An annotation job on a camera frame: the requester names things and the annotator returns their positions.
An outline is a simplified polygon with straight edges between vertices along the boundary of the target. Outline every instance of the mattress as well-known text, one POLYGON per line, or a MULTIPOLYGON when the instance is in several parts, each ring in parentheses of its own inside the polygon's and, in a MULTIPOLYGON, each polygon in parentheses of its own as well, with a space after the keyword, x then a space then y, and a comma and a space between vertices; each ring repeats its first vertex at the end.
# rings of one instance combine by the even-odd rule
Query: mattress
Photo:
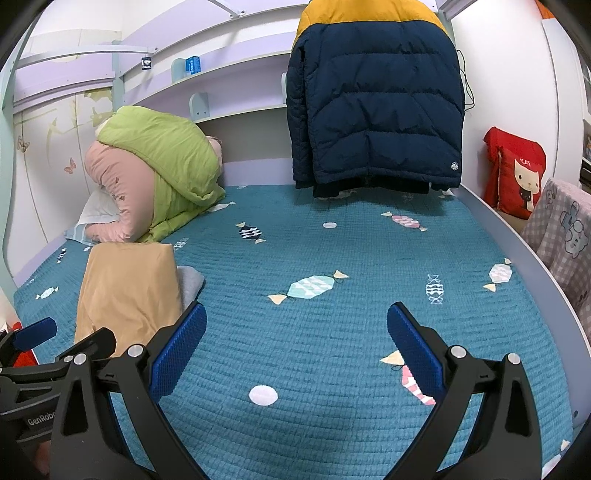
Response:
MULTIPOLYGON (((396 350, 386 326, 395 301, 474 356, 520 355, 544 463, 572 440, 550 332, 517 272, 495 292, 483 288, 505 258, 457 198, 361 189, 320 200, 309 189, 248 186, 228 188, 223 202, 164 241, 178 265, 204 274, 208 324, 160 406, 213 480, 382 480, 432 408, 403 386, 403 371, 380 361, 396 350), (337 270, 348 278, 313 298, 277 305, 268 297, 298 296, 292 284, 337 270), (253 403, 257 385, 272 387, 278 400, 253 403)), ((42 362, 72 344, 88 253, 68 241, 15 295, 24 324, 51 316, 59 326, 36 350, 42 362)), ((458 460, 480 401, 472 398, 442 467, 458 460)), ((121 399, 115 403, 134 457, 147 465, 121 399)))

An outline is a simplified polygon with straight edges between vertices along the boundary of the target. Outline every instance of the screw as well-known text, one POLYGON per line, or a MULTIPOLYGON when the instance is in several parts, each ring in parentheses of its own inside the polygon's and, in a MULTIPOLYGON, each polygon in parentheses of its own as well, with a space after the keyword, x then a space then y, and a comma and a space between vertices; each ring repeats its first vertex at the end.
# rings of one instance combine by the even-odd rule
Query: screw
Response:
POLYGON ((464 358, 466 356, 466 349, 459 345, 454 345, 451 349, 452 355, 456 358, 464 358))
POLYGON ((76 355, 74 357, 74 363, 76 365, 82 365, 84 362, 86 362, 86 354, 85 353, 79 353, 78 355, 76 355))
POLYGON ((144 351, 144 347, 142 347, 141 345, 132 345, 127 349, 127 354, 129 356, 140 356, 142 354, 142 352, 144 351))
POLYGON ((510 353, 507 355, 507 360, 511 362, 513 365, 519 365, 521 363, 521 358, 516 353, 510 353))

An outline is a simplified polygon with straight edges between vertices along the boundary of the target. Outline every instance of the butterfly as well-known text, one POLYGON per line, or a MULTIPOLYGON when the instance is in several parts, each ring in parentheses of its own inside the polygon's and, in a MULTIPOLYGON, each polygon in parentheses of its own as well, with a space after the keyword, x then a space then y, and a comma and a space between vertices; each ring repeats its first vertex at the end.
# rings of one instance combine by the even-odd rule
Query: butterfly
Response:
POLYGON ((23 142, 22 137, 20 135, 18 136, 17 148, 21 152, 25 153, 27 151, 27 148, 29 148, 29 145, 31 145, 31 142, 23 142))
POLYGON ((76 169, 76 162, 74 162, 74 159, 72 157, 70 157, 70 166, 64 168, 64 171, 68 172, 70 175, 72 175, 74 173, 74 170, 76 169))

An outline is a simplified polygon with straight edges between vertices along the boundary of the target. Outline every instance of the gray plaid blanket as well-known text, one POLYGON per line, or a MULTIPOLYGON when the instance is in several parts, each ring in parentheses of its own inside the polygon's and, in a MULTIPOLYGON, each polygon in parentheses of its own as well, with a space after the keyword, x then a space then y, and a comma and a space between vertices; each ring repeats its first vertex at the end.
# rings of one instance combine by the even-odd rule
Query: gray plaid blanket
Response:
POLYGON ((591 339, 591 195, 549 179, 521 236, 563 289, 591 339))

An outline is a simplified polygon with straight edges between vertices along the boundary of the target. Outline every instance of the navy blue puffer jacket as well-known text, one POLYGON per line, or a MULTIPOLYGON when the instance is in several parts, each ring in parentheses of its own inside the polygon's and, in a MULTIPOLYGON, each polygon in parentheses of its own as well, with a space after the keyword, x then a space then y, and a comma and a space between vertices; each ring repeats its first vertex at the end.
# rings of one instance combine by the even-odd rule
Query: navy blue puffer jacket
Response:
POLYGON ((312 0, 286 87, 296 187, 386 177, 459 186, 459 62, 420 1, 312 0))

